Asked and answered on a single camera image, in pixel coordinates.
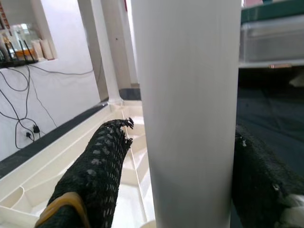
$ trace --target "black mesh cloth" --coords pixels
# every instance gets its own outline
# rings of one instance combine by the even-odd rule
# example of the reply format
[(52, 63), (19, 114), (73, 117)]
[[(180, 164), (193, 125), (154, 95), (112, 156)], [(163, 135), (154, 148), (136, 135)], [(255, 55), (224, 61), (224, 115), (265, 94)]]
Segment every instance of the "black mesh cloth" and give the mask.
[(265, 143), (237, 125), (232, 199), (243, 227), (275, 227), (287, 207), (282, 199), (291, 194), (304, 195), (304, 179), (278, 160)]
[[(85, 151), (66, 171), (55, 187), (48, 205), (66, 192), (76, 192), (85, 203), (91, 228), (112, 225), (123, 161), (132, 139), (122, 127), (133, 128), (132, 119), (112, 120), (94, 133)], [(61, 207), (39, 228), (82, 228), (84, 225), (71, 206)]]

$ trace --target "white column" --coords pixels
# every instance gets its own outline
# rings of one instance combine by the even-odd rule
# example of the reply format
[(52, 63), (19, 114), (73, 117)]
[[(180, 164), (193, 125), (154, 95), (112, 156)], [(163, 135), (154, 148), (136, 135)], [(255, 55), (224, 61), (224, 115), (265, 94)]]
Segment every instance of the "white column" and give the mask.
[(99, 47), (96, 48), (100, 48), (101, 52), (104, 76), (109, 94), (109, 102), (119, 104), (121, 103), (121, 98), (119, 96), (102, 4), (100, 0), (91, 0), (91, 4), (99, 43)]
[(157, 228), (226, 228), (241, 0), (132, 0)]

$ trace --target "white pole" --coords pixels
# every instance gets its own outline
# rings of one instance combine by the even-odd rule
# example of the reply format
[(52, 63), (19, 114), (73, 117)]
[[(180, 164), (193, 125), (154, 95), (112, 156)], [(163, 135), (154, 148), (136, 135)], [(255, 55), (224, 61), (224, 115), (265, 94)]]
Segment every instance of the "white pole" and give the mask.
[(104, 76), (109, 94), (109, 102), (112, 104), (120, 104), (122, 100), (119, 96), (114, 63), (110, 50), (108, 34), (106, 31), (105, 17), (101, 0), (91, 0), (91, 4), (99, 43), (99, 47), (96, 48), (100, 48), (101, 52), (101, 58), (104, 67)]
[(227, 228), (241, 0), (132, 0), (157, 228)]

